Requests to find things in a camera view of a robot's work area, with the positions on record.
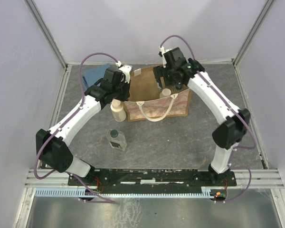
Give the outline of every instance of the small glass jar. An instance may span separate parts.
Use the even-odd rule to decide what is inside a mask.
[[[108,134],[106,135],[111,147],[113,149],[119,149],[125,151],[127,147],[127,142],[124,137],[124,133],[118,130],[109,130]]]

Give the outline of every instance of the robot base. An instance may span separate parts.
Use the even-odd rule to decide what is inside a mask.
[[[201,187],[236,186],[234,172],[215,179],[212,171],[163,169],[95,169],[93,178],[83,178],[88,186],[96,186],[96,177],[103,185],[103,194],[174,194],[201,193]],[[82,186],[69,177],[69,186]]]

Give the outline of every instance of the white wall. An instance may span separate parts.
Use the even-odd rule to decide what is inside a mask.
[[[68,63],[107,52],[127,63],[160,62],[158,46],[184,36],[197,59],[234,58],[266,0],[35,0]],[[176,38],[166,47],[185,46]],[[107,62],[95,57],[92,62]]]
[[[0,1],[0,228],[14,221],[35,134],[48,127],[62,67],[22,0]]]
[[[269,163],[285,185],[285,0],[273,5],[239,70]]]

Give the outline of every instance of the blue towel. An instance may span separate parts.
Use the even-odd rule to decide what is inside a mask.
[[[94,83],[104,77],[105,70],[110,67],[110,64],[105,64],[99,67],[95,67],[93,69],[85,70],[84,75],[82,76],[82,80],[85,86],[85,89],[94,85]]]

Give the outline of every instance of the white rope handle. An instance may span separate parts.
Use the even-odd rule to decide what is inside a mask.
[[[170,105],[169,105],[167,111],[165,112],[164,115],[162,115],[161,117],[158,117],[158,118],[151,118],[151,117],[148,117],[148,116],[146,115],[146,113],[144,113],[144,111],[143,111],[143,106],[142,106],[142,105],[144,104],[144,101],[137,101],[136,103],[137,103],[137,105],[138,105],[138,107],[139,107],[139,110],[141,111],[141,113],[143,114],[143,116],[146,117],[147,120],[152,121],[152,122],[157,122],[157,121],[163,120],[163,119],[167,116],[167,114],[170,112],[170,110],[171,110],[171,108],[172,108],[172,106],[173,106],[173,103],[174,103],[175,99],[177,98],[177,96],[178,96],[178,94],[172,94],[172,95],[170,96],[172,99],[171,99],[171,102],[170,102]]]

